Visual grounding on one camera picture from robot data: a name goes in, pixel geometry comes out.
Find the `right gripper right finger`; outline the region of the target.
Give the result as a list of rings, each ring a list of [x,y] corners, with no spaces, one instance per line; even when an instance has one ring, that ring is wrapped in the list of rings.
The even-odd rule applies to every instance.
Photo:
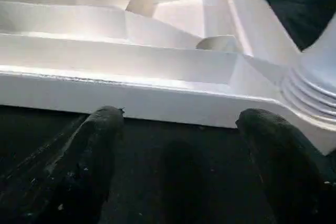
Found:
[[[276,223],[335,223],[335,152],[323,155],[267,110],[244,110],[236,125]]]

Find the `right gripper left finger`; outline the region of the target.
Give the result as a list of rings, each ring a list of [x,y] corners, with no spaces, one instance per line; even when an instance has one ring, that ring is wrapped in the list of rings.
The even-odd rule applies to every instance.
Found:
[[[1,166],[1,223],[98,223],[124,110],[103,106]]]

